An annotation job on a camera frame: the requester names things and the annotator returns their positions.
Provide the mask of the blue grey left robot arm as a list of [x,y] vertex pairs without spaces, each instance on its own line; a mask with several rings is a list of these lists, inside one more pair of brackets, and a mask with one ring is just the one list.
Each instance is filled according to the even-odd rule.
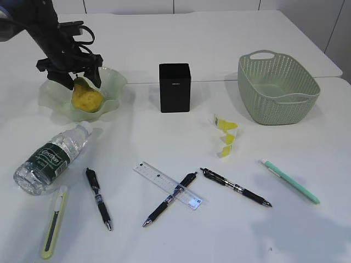
[[27,31],[46,58],[36,67],[47,78],[73,90],[72,73],[82,72],[97,88],[101,86],[99,68],[103,58],[88,48],[93,41],[76,41],[84,30],[93,31],[83,21],[59,22],[52,1],[1,1],[1,41]]

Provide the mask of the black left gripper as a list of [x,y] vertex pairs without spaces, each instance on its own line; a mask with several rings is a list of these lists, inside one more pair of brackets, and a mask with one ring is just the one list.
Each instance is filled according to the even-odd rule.
[[68,36],[58,29],[58,16],[52,1],[18,1],[16,21],[25,25],[30,36],[47,56],[38,60],[37,68],[47,71],[48,79],[73,90],[70,73],[83,73],[95,87],[101,87],[99,67],[103,58],[87,45],[94,43],[93,31],[82,25],[82,34]]

